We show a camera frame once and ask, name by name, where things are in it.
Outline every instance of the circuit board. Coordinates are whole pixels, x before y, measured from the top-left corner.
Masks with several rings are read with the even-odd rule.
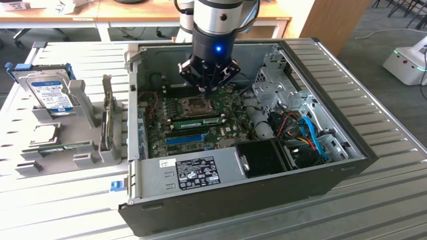
[[[139,107],[145,116],[149,158],[227,148],[254,138],[234,85],[219,88],[208,98],[194,88],[147,91]]]

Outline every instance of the warning label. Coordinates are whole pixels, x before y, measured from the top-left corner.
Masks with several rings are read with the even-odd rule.
[[[222,183],[212,156],[178,161],[176,172],[182,190]]]
[[[39,81],[31,83],[35,95],[44,107],[52,112],[67,112],[73,109],[68,95],[64,93],[60,81]]]

